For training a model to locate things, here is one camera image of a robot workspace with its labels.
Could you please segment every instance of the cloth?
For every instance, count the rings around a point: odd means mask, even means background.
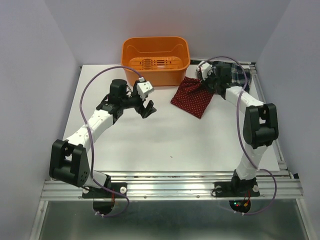
[[[214,73],[215,65],[218,64],[225,64],[225,62],[212,62]],[[241,86],[244,86],[245,76],[242,73],[241,68],[236,64],[229,64],[231,65],[231,81],[233,83],[238,83]],[[248,85],[245,90],[249,92],[251,86],[250,70],[245,69],[245,73],[248,78]],[[213,94],[208,92],[205,86],[200,83],[200,81],[200,79],[185,77],[171,100],[171,104],[197,117],[198,119],[201,119],[213,97]]]
[[[171,103],[201,119],[212,97],[213,94],[200,83],[200,79],[185,77]]]

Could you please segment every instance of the white wall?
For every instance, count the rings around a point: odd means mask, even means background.
[[[43,0],[0,1],[0,239],[29,239],[79,75]]]
[[[292,0],[257,62],[277,105],[285,161],[298,172],[320,237],[320,1]]]
[[[82,64],[119,63],[131,37],[181,36],[190,55],[258,60],[290,0],[45,0]]]

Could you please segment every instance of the white board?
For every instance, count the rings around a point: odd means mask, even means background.
[[[73,99],[64,139],[83,125],[79,111],[82,91],[100,71],[114,65],[84,65]],[[194,78],[195,65],[186,75]],[[83,110],[89,118],[102,98],[109,93],[113,79],[126,79],[123,69],[99,76],[88,88]],[[198,119],[172,105],[177,87],[156,87],[148,100],[157,112],[142,119],[134,109],[124,111],[114,126],[96,141],[97,171],[233,171],[242,157],[236,129],[236,108],[214,95],[203,117]],[[252,82],[251,94],[258,97]],[[240,114],[241,129],[244,116]],[[274,147],[265,152],[260,167],[278,171]]]

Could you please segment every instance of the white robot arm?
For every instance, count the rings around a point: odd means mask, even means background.
[[[105,130],[116,123],[125,109],[134,108],[142,118],[156,111],[151,100],[144,107],[146,98],[154,91],[149,81],[139,78],[130,95],[127,87],[125,80],[113,80],[109,94],[96,107],[88,123],[65,140],[58,139],[53,143],[49,169],[52,178],[76,187],[100,188],[90,175],[87,153],[91,143],[87,127],[90,128],[93,142],[96,142]],[[104,173],[93,171],[93,178],[106,188],[111,186],[111,177]]]
[[[214,183],[215,197],[243,197],[248,191],[251,192],[252,197],[258,197],[259,191],[252,191],[255,186],[258,186],[257,168],[263,154],[279,135],[277,108],[272,103],[266,104],[255,99],[244,91],[242,86],[233,83],[229,64],[216,65],[215,72],[211,69],[210,64],[202,64],[197,68],[197,75],[209,92],[221,95],[235,107],[238,105],[238,100],[240,101],[238,110],[244,114],[243,138],[247,154],[242,155],[230,182]]]

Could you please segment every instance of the black mount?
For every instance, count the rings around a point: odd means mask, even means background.
[[[105,110],[113,115],[113,123],[115,123],[124,113],[125,109],[134,108],[140,116],[145,119],[157,110],[154,108],[154,102],[150,100],[144,107],[144,100],[140,97],[137,90],[136,81],[133,86],[131,95],[128,96],[127,81],[123,79],[114,79],[110,85],[109,94],[107,94],[101,103],[96,107],[97,110]]]
[[[68,141],[56,140],[51,149],[49,175],[81,188],[90,175],[89,162],[86,149],[81,145],[73,145]],[[104,187],[111,186],[111,177],[106,175]]]

